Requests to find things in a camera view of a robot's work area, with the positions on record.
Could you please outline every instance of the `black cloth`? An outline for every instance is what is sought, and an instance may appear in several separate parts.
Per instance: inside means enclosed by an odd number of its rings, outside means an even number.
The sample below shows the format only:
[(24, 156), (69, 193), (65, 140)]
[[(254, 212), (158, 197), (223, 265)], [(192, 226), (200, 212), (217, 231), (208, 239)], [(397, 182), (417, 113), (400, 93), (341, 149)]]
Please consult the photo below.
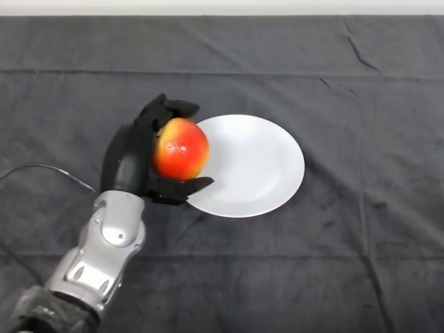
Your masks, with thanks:
[[(284, 127), (305, 179), (248, 219), (148, 204), (102, 332), (443, 331), (444, 18), (1, 18), (0, 173), (98, 187), (160, 92)], [(0, 322), (35, 284), (11, 255), (48, 278), (93, 200), (50, 170), (0, 182)]]

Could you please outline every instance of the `white wall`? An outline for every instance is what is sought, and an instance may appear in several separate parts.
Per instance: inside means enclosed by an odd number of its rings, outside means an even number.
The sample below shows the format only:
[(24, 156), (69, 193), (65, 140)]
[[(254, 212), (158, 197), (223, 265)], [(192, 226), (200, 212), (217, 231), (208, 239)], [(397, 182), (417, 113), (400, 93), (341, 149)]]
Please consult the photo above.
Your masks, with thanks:
[(0, 15), (444, 15), (444, 0), (0, 0)]

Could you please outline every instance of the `wire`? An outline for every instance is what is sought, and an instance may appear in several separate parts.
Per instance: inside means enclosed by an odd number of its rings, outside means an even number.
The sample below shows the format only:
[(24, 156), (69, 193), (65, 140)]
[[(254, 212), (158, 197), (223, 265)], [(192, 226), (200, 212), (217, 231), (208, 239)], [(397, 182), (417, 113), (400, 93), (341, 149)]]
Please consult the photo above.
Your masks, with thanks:
[(78, 184), (80, 184), (81, 186), (89, 189), (90, 191), (97, 193), (99, 191), (97, 191), (97, 189), (93, 188), (93, 186), (87, 184), (86, 182), (78, 179), (77, 177), (74, 177), (73, 175), (71, 175), (68, 171), (58, 168), (56, 166), (53, 165), (49, 165), (49, 164), (45, 164), (45, 163), (25, 163), (19, 166), (16, 166), (14, 168), (11, 168), (9, 170), (7, 170), (3, 175), (0, 176), (0, 180), (5, 179), (6, 177), (8, 177), (9, 175), (11, 175), (12, 173), (18, 171), (18, 170), (22, 170), (22, 169), (27, 169), (27, 168), (35, 168), (35, 167), (40, 167), (40, 168), (46, 168), (46, 169), (50, 169), (50, 170), (54, 170), (54, 171), (58, 171), (61, 174), (67, 176), (68, 178), (74, 180), (75, 182), (77, 182)]
[[(86, 182), (78, 179), (77, 177), (74, 177), (73, 175), (71, 175), (68, 171), (58, 168), (56, 166), (52, 166), (49, 164), (45, 164), (45, 163), (25, 163), (19, 166), (16, 166), (14, 168), (11, 168), (9, 170), (7, 170), (3, 175), (0, 176), (0, 181), (6, 179), (6, 177), (10, 176), (11, 174), (13, 174), (14, 172), (18, 171), (18, 170), (22, 170), (22, 169), (27, 169), (27, 168), (35, 168), (35, 167), (39, 167), (39, 168), (46, 168), (46, 169), (50, 169), (50, 170), (54, 170), (54, 171), (58, 171), (60, 172), (62, 175), (67, 176), (68, 178), (72, 179), (73, 181), (77, 182), (78, 184), (80, 184), (81, 186), (89, 189), (90, 191), (94, 192), (94, 193), (98, 193), (99, 191), (95, 188), (93, 188), (93, 186), (87, 184)], [(38, 285), (42, 286), (43, 285), (43, 279), (40, 276), (40, 274), (30, 265), (28, 265), (25, 260), (23, 260), (23, 258), (21, 258), (16, 252), (12, 251), (7, 245), (5, 245), (4, 242), (0, 241), (0, 249), (4, 250), (6, 252), (6, 254), (12, 258), (13, 260), (15, 260), (20, 266), (22, 266), (25, 270), (28, 271), (29, 274), (31, 274), (31, 276), (34, 278), (34, 280), (37, 282)]]

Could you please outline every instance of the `white plate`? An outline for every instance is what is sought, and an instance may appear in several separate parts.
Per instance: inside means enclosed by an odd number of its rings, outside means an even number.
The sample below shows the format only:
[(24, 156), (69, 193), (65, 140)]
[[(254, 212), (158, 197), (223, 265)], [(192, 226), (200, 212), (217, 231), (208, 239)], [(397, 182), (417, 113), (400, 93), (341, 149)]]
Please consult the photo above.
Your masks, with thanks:
[(230, 114), (198, 124), (210, 143), (201, 176), (214, 183), (189, 197), (194, 207), (219, 216), (249, 217), (286, 203), (304, 177), (304, 156), (295, 139), (268, 120)]

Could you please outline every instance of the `robotic hand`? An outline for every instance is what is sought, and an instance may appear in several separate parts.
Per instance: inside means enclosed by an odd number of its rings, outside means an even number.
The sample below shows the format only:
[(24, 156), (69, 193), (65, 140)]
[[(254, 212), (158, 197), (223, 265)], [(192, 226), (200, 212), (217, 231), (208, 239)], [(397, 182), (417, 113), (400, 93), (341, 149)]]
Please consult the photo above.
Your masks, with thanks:
[(44, 287), (20, 298), (10, 332), (96, 332), (129, 259), (145, 240), (143, 197), (179, 205), (213, 182), (179, 182), (152, 167), (157, 132), (172, 118), (188, 118), (199, 106), (159, 95), (131, 124), (120, 127), (105, 153), (100, 196), (79, 245), (70, 250)]

